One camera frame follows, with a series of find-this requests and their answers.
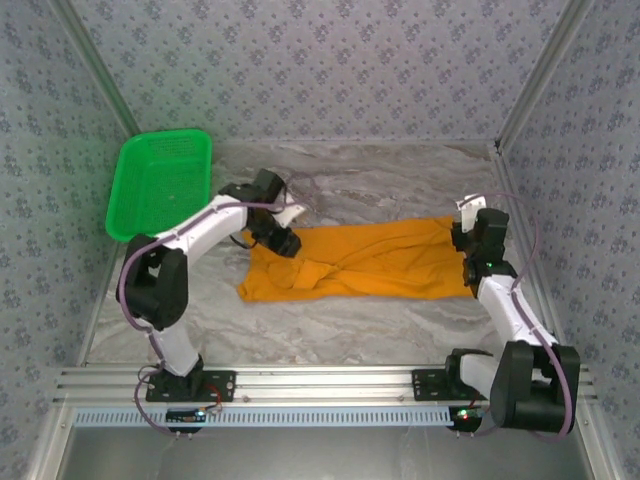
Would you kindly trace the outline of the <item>orange printed t-shirt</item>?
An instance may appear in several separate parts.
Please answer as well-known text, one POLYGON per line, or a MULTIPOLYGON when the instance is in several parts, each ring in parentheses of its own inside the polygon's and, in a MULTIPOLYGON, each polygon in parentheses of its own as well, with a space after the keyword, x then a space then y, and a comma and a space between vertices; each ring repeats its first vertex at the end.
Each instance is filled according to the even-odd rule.
POLYGON ((470 298, 452 224, 451 216, 443 216, 296 229, 301 248, 293 258, 261 245, 250 251, 237 293, 248 303, 333 296, 470 298))

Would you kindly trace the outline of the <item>aluminium table edge strip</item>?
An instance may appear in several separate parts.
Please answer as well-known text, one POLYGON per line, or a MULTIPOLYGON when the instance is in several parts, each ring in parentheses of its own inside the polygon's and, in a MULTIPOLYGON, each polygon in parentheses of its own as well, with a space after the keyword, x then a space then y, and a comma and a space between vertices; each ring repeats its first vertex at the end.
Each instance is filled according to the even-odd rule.
POLYGON ((215 148, 231 147, 231 146, 405 146, 405 145, 428 145, 428 146, 446 146, 446 147, 464 147, 470 149, 494 150, 494 139, 453 139, 453 140, 426 140, 426 139, 401 139, 401 140, 384 140, 384 139, 357 139, 357 140, 215 140, 215 148))

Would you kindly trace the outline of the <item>green plastic basket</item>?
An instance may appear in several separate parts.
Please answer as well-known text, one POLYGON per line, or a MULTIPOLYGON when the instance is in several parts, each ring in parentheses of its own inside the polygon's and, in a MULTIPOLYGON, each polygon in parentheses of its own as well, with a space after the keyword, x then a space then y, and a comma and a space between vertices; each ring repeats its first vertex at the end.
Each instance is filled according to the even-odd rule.
POLYGON ((118 242, 154 236, 210 201, 213 142, 198 129, 135 135, 120 149, 105 228, 118 242))

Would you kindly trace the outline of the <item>right small circuit board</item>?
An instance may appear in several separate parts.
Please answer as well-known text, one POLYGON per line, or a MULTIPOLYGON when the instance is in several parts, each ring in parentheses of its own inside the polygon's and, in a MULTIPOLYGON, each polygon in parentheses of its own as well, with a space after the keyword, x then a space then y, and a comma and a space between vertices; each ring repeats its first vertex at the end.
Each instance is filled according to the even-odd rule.
POLYGON ((482 408, 450 407, 449 415, 452 422, 449 430, 471 434, 480 428, 485 413, 482 408))

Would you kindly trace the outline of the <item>small circuit board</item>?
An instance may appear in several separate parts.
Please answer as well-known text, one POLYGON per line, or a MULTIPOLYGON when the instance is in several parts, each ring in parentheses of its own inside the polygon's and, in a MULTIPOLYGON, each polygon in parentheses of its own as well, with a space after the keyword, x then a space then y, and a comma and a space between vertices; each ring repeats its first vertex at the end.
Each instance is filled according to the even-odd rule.
POLYGON ((485 413, 482 408, 450 407, 449 415, 452 422, 449 430, 471 434, 480 428, 485 413))
POLYGON ((207 413, 201 409, 169 408, 165 414, 165 422, 170 423, 205 423, 207 413))

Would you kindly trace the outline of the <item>left small circuit board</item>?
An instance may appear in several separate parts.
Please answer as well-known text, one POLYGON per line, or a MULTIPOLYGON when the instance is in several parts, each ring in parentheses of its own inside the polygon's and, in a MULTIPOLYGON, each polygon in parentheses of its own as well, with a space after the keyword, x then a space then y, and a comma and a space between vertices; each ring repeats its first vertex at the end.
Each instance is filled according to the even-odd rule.
POLYGON ((207 413, 201 409, 169 408, 165 414, 165 422, 170 423, 205 423, 207 413))

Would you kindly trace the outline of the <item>grey metal panel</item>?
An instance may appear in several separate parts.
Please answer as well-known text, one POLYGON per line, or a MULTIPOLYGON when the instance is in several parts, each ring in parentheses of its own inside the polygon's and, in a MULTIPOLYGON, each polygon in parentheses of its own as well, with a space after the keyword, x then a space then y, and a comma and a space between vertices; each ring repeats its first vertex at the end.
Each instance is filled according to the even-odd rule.
POLYGON ((57 480, 594 480, 579 440, 445 428, 230 428, 172 440, 80 428, 57 480))

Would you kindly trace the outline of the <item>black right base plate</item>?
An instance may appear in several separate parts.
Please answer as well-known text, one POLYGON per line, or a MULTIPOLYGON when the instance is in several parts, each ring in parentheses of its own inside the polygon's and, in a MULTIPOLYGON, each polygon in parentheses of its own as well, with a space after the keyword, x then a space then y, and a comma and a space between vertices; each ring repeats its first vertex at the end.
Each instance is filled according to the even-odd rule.
POLYGON ((416 401, 480 401, 486 397, 445 369, 415 369, 411 372, 416 401))

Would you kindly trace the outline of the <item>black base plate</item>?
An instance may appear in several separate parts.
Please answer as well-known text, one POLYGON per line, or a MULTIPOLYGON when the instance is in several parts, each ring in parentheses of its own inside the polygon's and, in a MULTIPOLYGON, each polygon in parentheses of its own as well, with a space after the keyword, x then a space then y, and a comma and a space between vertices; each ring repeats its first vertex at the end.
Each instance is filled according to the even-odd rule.
POLYGON ((152 375, 145 395, 152 403, 217 403, 232 402, 236 388, 236 372, 202 370, 186 377, 169 372, 152 375))
POLYGON ((486 397, 445 369, 415 369, 411 372, 416 401, 480 401, 486 397))

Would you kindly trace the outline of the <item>aluminium frame post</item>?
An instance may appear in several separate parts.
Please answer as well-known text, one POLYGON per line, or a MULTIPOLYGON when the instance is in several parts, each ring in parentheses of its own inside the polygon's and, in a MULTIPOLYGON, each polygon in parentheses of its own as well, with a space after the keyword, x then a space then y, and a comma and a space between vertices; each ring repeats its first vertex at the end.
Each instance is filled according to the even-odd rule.
POLYGON ((56 480, 74 423, 75 408, 54 406, 45 416, 25 480, 56 480))
POLYGON ((567 0, 496 138, 495 145, 499 154, 504 155, 513 146, 594 2, 595 0, 567 0))
POLYGON ((627 480, 602 408, 597 404, 578 403, 576 425, 594 480, 627 480))
POLYGON ((141 129, 133 112, 122 96, 115 78, 102 59, 89 30, 84 26, 72 2, 70 0, 47 0, 47 2, 125 135, 133 137, 140 134, 141 129))

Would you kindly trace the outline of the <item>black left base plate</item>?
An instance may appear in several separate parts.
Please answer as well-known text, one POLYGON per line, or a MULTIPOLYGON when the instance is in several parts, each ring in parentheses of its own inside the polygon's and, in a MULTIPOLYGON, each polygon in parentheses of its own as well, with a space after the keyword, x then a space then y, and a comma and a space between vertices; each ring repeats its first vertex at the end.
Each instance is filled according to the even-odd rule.
POLYGON ((169 372, 152 375, 145 395, 152 403, 217 403, 232 402, 236 388, 236 372, 202 370, 186 377, 169 372))

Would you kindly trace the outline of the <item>aluminium mounting rail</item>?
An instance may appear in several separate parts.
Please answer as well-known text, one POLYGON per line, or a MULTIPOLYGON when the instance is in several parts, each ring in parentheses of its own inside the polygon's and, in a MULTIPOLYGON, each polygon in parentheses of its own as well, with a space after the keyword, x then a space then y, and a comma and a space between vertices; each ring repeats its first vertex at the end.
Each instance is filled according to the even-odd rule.
MULTIPOLYGON (((207 370, 236 372, 232 402, 225 406, 400 406, 424 403, 437 406, 487 406, 486 400, 416 401, 411 372, 443 369, 440 365, 344 365, 344 366, 216 366, 207 370)), ((89 366, 62 369, 54 379, 51 401, 74 406, 132 406, 134 390, 139 401, 153 407, 205 406, 215 403, 152 403, 145 395, 149 369, 137 366, 89 366)))

